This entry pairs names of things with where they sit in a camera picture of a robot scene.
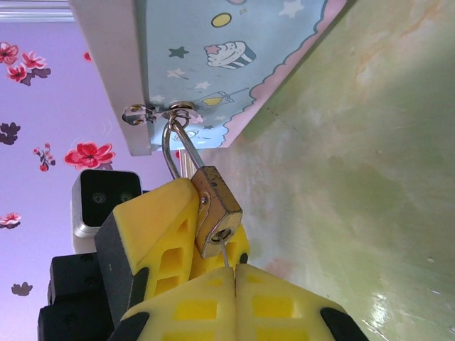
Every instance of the pink scalloped border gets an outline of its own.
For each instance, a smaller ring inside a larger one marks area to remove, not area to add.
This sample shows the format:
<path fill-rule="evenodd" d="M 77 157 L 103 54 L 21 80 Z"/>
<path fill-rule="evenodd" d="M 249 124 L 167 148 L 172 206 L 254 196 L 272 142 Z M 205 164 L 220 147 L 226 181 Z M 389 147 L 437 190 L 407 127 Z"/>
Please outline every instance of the pink scalloped border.
<path fill-rule="evenodd" d="M 242 132 L 244 127 L 251 121 L 253 116 L 261 109 L 264 103 L 273 95 L 278 86 L 286 79 L 288 74 L 294 69 L 297 63 L 302 59 L 309 48 L 316 42 L 319 36 L 327 29 L 328 25 L 340 13 L 341 9 L 346 5 L 347 0 L 328 0 L 323 20 L 317 25 L 318 33 L 310 37 L 300 49 L 292 53 L 284 64 L 278 66 L 273 74 L 268 76 L 265 81 L 251 91 L 251 95 L 255 101 L 241 114 L 235 115 L 231 121 L 225 124 L 229 132 L 225 135 L 225 141 L 220 147 L 228 147 L 235 138 Z"/>

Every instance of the padlock shackle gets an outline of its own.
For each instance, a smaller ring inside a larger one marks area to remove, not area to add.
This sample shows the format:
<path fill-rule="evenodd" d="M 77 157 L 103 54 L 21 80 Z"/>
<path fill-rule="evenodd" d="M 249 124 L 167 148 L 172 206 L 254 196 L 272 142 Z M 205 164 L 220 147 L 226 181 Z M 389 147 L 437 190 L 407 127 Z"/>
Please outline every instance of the padlock shackle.
<path fill-rule="evenodd" d="M 163 138 L 161 141 L 162 149 L 163 149 L 163 155 L 164 155 L 164 160 L 166 161 L 166 164 L 169 168 L 169 171 L 171 172 L 171 175 L 174 179 L 180 178 L 180 173 L 178 172 L 178 169 L 176 167 L 176 164 L 172 160 L 171 156 L 171 132 L 175 132 L 177 136 L 179 137 L 181 143 L 183 144 L 183 147 L 185 147 L 185 150 L 188 152 L 188 155 L 190 156 L 191 161 L 194 163 L 194 166 L 196 168 L 201 168 L 203 167 L 204 161 L 200 157 L 198 150 L 194 146 L 193 142 L 191 139 L 188 137 L 187 133 L 185 132 L 185 129 L 183 126 L 180 124 L 179 121 L 176 120 L 174 116 L 172 116 L 169 119 L 169 122 L 164 126 L 163 129 Z"/>

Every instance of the purple wallpaper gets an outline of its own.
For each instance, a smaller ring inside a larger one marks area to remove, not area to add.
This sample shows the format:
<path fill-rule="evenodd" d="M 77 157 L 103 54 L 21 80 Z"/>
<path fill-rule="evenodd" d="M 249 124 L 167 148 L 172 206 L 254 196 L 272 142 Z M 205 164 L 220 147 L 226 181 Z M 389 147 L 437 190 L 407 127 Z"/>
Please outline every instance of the purple wallpaper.
<path fill-rule="evenodd" d="M 86 51 L 74 23 L 0 24 L 2 341 L 37 339 L 50 260 L 73 253 L 81 170 L 134 171 L 146 190 L 171 179 L 160 153 L 129 155 Z"/>

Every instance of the camera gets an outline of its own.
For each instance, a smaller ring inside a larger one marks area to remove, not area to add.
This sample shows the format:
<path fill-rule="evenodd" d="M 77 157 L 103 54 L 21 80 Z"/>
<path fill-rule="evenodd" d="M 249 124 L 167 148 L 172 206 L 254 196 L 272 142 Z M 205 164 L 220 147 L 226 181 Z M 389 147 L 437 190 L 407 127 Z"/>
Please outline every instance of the camera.
<path fill-rule="evenodd" d="M 73 233 L 79 238 L 94 237 L 115 206 L 141 194 L 141 181 L 136 173 L 84 170 L 73 186 Z"/>

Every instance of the cartoon cupcake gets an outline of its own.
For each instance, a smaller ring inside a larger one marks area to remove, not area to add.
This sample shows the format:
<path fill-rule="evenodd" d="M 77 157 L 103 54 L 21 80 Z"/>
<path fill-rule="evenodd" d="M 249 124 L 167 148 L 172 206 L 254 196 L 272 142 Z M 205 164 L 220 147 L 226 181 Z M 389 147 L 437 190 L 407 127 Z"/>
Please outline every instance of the cartoon cupcake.
<path fill-rule="evenodd" d="M 240 69 L 256 59 L 254 53 L 244 41 L 229 41 L 222 45 L 204 47 L 207 53 L 207 64 L 225 69 Z"/>

